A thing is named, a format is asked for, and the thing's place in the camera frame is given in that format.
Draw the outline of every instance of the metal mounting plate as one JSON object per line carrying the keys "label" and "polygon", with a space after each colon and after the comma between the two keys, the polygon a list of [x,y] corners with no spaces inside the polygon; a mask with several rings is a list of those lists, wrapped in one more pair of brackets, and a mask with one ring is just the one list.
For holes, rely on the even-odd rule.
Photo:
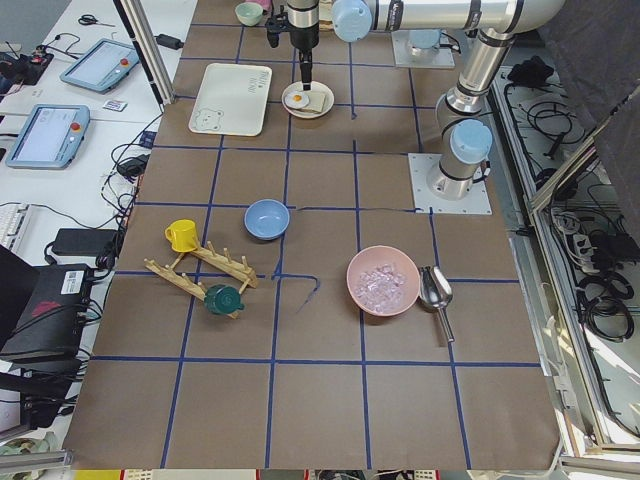
{"label": "metal mounting plate", "polygon": [[484,182],[471,187],[469,194],[461,200],[451,201],[435,195],[427,186],[427,172],[432,165],[440,161],[441,155],[431,153],[410,153],[409,168],[415,208],[433,213],[452,213],[458,215],[491,215],[491,204]]}
{"label": "metal mounting plate", "polygon": [[453,53],[449,48],[433,49],[428,52],[422,52],[420,56],[414,56],[411,55],[407,47],[408,40],[409,30],[397,30],[391,33],[396,66],[434,69],[455,68]]}

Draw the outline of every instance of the small card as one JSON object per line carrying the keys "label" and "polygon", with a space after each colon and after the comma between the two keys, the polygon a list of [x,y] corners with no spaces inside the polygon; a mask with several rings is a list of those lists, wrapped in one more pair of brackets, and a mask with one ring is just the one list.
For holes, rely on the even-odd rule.
{"label": "small card", "polygon": [[121,112],[125,108],[127,108],[127,102],[122,102],[120,100],[107,100],[102,108],[106,110],[114,110],[116,112]]}

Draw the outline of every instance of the white plate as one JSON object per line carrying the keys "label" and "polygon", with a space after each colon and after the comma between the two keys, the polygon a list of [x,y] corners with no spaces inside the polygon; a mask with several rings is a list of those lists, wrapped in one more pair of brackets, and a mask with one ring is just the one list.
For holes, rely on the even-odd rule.
{"label": "white plate", "polygon": [[284,92],[282,92],[282,106],[287,112],[289,112],[294,117],[307,118],[307,119],[318,118],[318,117],[321,117],[322,115],[325,115],[327,112],[329,112],[329,110],[331,110],[331,107],[333,107],[333,102],[335,101],[333,97],[333,92],[324,83],[320,83],[320,82],[311,82],[311,91],[322,92],[326,94],[326,98],[324,99],[324,105],[322,107],[322,112],[320,113],[301,112],[300,110],[294,110],[293,108],[287,107],[284,103],[284,97],[286,97],[291,92],[300,91],[300,90],[302,90],[302,82],[296,82],[289,85],[287,88],[284,89]]}
{"label": "white plate", "polygon": [[200,84],[189,130],[214,135],[258,135],[270,84],[269,67],[212,63]]}

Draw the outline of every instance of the white table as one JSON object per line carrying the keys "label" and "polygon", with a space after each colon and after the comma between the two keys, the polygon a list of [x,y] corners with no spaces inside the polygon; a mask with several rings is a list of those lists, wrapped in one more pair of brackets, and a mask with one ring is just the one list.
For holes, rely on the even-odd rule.
{"label": "white table", "polygon": [[[197,0],[143,0],[149,24],[154,35],[167,35],[186,39],[191,17]],[[78,23],[81,15],[90,13],[102,23],[115,25],[83,26]],[[71,48],[71,52],[85,52],[102,38],[110,38],[130,44],[126,30],[120,21],[115,6],[110,0],[72,0],[60,20],[51,29],[45,43],[54,40],[57,34],[68,32],[80,37],[80,42]],[[53,46],[64,50],[74,39],[63,35]],[[170,78],[175,75],[180,60],[180,50],[158,47]],[[135,66],[113,90],[104,94],[69,85],[60,80],[60,74],[74,60],[59,52],[52,52],[54,59],[37,85],[25,86],[0,102],[0,114],[28,115],[38,103],[86,105],[95,120],[117,122],[147,122],[160,113],[157,101],[149,87],[141,65]],[[128,105],[123,112],[105,110],[107,100],[121,100]]]}
{"label": "white table", "polygon": [[[0,124],[0,132],[18,132],[25,120],[23,116],[7,116]],[[100,196],[104,180],[113,166],[111,150],[133,140],[143,126],[139,123],[92,120],[76,158],[62,170],[9,168],[5,162],[0,162],[0,203],[44,204],[71,215],[85,225],[102,224],[114,214],[113,208]],[[2,139],[2,145],[8,148],[10,142]],[[127,156],[148,152],[136,146],[127,151]],[[119,193],[131,190],[130,184],[120,176],[116,176],[111,184]],[[112,221],[105,228],[114,226],[115,222]],[[63,227],[81,228],[70,219],[44,208],[36,208],[18,255],[33,265],[44,264],[45,245]]]}

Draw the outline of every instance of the green mug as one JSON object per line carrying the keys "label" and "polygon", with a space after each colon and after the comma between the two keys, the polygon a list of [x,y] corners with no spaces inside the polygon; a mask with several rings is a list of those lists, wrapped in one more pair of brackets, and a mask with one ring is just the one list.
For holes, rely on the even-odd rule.
{"label": "green mug", "polygon": [[240,292],[229,285],[219,284],[209,288],[204,295],[204,306],[215,315],[229,315],[244,310]]}

